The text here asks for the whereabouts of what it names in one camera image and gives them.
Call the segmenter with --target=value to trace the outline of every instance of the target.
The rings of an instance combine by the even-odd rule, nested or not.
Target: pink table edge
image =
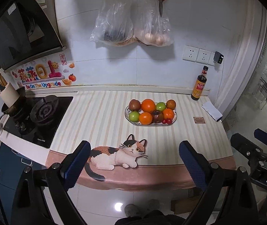
[[[53,163],[59,162],[65,158],[65,154],[50,150],[46,167],[49,168]],[[225,157],[216,162],[224,169],[236,169],[233,156]],[[92,179],[87,175],[85,169],[82,170],[77,183],[88,188],[98,190],[122,189],[126,191],[145,191],[161,189],[188,189],[195,187],[195,184],[184,164],[179,165],[141,165],[137,168],[123,168],[116,166],[113,171],[98,170],[91,165],[91,169],[105,177],[104,182]]]

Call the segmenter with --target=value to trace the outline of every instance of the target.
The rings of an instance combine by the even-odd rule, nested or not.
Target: brown leather tag
[[[205,120],[203,117],[193,117],[193,118],[196,124],[205,124]]]

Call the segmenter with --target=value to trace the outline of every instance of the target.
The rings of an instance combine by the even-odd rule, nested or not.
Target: metal bolt
[[[58,162],[56,162],[56,163],[53,163],[51,167],[53,169],[56,169],[56,168],[59,168],[59,166],[60,166],[60,164]]]
[[[28,167],[25,167],[24,172],[28,173],[30,170],[31,170],[31,167],[28,166]]]
[[[243,173],[247,172],[246,168],[244,168],[243,166],[241,166],[239,169],[240,169],[240,171],[243,172]]]
[[[211,167],[213,169],[218,169],[219,165],[217,163],[213,162],[213,163],[211,163]]]

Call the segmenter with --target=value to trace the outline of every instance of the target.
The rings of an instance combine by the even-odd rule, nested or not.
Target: cartoon sun
[[[58,69],[58,64],[57,64],[56,62],[54,62],[54,63],[52,63],[52,67],[53,67],[54,69]]]

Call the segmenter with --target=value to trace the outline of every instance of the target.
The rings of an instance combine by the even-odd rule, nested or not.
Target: cat
[[[98,146],[91,150],[89,159],[87,160],[84,169],[86,173],[97,181],[105,181],[105,177],[94,173],[90,168],[90,164],[101,170],[113,170],[114,166],[123,166],[124,168],[135,168],[137,157],[145,157],[145,139],[136,141],[133,134],[130,134],[127,140],[119,146],[119,148],[109,146]]]

